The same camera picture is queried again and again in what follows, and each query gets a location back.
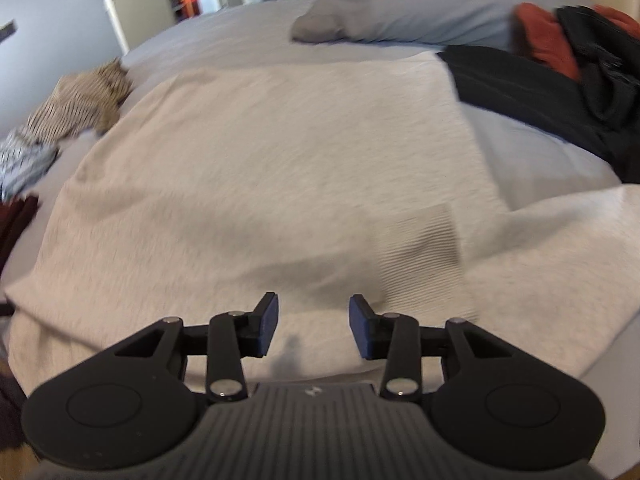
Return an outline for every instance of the gray ribbed base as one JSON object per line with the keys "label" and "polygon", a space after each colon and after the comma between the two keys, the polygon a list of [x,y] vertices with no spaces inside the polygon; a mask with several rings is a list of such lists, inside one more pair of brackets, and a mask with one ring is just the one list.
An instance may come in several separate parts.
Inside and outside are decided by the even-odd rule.
{"label": "gray ribbed base", "polygon": [[45,462],[27,478],[602,480],[586,462],[538,474],[482,465],[444,442],[420,407],[380,399],[367,384],[263,384],[248,400],[209,408],[183,443],[145,465],[76,472]]}

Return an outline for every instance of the bed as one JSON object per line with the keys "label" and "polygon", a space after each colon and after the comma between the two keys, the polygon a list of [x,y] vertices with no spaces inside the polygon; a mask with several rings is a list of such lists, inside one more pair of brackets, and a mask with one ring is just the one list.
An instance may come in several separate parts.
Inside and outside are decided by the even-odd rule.
{"label": "bed", "polygon": [[[122,107],[123,116],[126,118],[158,84],[203,67],[246,69],[283,63],[306,66],[366,60],[393,62],[437,50],[415,43],[292,43],[291,23],[311,2],[280,0],[229,9],[187,20],[146,42],[124,58],[135,90]],[[620,185],[606,163],[572,144],[487,110],[463,105],[462,111],[510,210],[547,198]],[[97,142],[92,132],[82,134],[36,186],[41,210],[16,245],[2,274],[2,286],[17,282],[33,267],[60,189]],[[606,406],[608,425],[593,463],[609,478],[640,462],[640,366],[635,359],[640,350],[639,336],[640,316],[636,316],[617,337],[610,338],[610,348],[582,375]],[[94,351],[21,310],[12,321],[11,333],[5,328],[3,340],[10,353],[20,354],[22,366],[34,370],[44,360],[55,361],[60,352],[66,352],[61,362],[68,363],[69,359],[76,362]],[[21,370],[15,372],[21,379]],[[34,381],[37,371],[30,377],[24,383],[27,390],[45,379]]]}

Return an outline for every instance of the knit blanket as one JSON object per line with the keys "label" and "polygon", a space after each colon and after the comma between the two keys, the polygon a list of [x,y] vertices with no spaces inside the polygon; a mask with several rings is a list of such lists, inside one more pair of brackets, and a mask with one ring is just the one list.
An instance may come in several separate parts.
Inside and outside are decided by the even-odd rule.
{"label": "knit blanket", "polygon": [[474,319],[580,374],[638,310],[639,216],[631,187],[509,212],[430,53],[183,73],[63,187],[7,290],[10,364],[28,393],[161,317],[203,324],[274,290],[249,380],[380,367],[351,337],[354,293],[423,324]]}

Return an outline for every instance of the metal pivot screw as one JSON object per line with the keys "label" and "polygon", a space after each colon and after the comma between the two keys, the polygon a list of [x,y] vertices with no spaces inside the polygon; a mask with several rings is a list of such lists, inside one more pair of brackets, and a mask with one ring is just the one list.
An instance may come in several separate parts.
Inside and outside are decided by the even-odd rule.
{"label": "metal pivot screw", "polygon": [[413,379],[398,377],[386,384],[386,389],[397,396],[411,395],[418,390],[418,383]]}
{"label": "metal pivot screw", "polygon": [[242,384],[233,379],[218,379],[209,385],[209,390],[219,397],[231,397],[240,393]]}

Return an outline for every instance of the red cloth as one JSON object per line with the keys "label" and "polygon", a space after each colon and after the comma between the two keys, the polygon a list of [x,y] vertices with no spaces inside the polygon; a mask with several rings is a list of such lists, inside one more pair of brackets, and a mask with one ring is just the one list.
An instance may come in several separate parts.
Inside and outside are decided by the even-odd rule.
{"label": "red cloth", "polygon": [[524,26],[533,59],[578,81],[578,64],[556,17],[534,4],[517,6],[516,17]]}
{"label": "red cloth", "polygon": [[18,238],[38,212],[38,197],[29,195],[0,203],[0,274]]}
{"label": "red cloth", "polygon": [[[600,5],[595,6],[594,10],[630,36],[640,40],[640,23],[628,14]],[[526,3],[517,6],[515,13],[524,27],[533,59],[575,81],[580,81],[578,63],[556,17],[548,10]]]}
{"label": "red cloth", "polygon": [[636,20],[628,14],[625,14],[621,10],[601,5],[596,5],[593,7],[593,10],[595,10],[599,15],[607,18],[610,22],[615,23],[628,35],[633,36],[636,40],[640,40],[640,23],[636,22]]}

